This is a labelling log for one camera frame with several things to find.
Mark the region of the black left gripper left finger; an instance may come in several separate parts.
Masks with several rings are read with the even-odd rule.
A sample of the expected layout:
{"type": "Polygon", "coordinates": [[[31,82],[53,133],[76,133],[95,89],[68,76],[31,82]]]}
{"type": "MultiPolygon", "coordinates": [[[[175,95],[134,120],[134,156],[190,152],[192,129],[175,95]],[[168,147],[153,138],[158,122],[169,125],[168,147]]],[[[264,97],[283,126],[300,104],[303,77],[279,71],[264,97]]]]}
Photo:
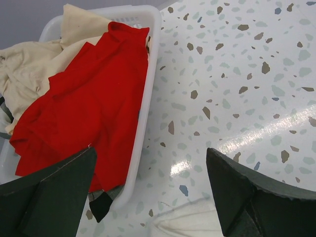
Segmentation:
{"type": "Polygon", "coordinates": [[[97,154],[85,149],[0,186],[2,237],[74,237],[97,154]]]}

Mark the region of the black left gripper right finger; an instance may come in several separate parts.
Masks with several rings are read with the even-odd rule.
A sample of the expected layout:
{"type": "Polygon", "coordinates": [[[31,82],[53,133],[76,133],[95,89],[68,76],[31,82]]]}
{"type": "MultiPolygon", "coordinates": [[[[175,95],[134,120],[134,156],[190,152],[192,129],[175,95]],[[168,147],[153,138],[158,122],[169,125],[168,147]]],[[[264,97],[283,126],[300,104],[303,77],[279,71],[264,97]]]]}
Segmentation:
{"type": "Polygon", "coordinates": [[[223,236],[314,237],[316,194],[241,165],[214,148],[206,166],[223,236]]]}

